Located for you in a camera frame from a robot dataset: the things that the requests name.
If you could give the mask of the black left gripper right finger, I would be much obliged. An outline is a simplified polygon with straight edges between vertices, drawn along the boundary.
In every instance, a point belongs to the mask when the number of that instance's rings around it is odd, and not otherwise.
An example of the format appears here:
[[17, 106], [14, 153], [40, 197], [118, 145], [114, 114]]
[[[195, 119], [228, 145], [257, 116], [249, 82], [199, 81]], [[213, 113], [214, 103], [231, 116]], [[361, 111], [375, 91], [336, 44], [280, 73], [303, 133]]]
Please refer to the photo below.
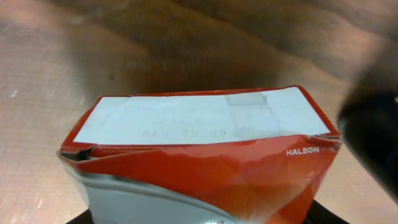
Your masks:
[[316, 200], [313, 201], [306, 216], [306, 224], [349, 224], [335, 215]]

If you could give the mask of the red white medicine box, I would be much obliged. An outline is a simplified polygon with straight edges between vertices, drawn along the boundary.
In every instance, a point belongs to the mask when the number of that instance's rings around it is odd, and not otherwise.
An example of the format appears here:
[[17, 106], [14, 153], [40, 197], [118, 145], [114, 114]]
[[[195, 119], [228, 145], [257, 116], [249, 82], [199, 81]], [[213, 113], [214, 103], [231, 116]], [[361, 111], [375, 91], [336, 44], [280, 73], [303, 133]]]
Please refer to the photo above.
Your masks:
[[94, 223], [302, 223], [340, 146], [295, 85], [101, 96], [57, 155]]

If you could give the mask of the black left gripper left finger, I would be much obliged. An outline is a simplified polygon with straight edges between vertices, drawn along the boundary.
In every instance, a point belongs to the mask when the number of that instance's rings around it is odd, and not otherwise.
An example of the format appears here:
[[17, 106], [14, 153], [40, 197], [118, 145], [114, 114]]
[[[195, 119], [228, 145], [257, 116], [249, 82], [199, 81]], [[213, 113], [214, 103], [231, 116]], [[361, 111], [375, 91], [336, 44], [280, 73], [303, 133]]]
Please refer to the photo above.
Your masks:
[[92, 214], [90, 210], [87, 209], [66, 224], [93, 224]]

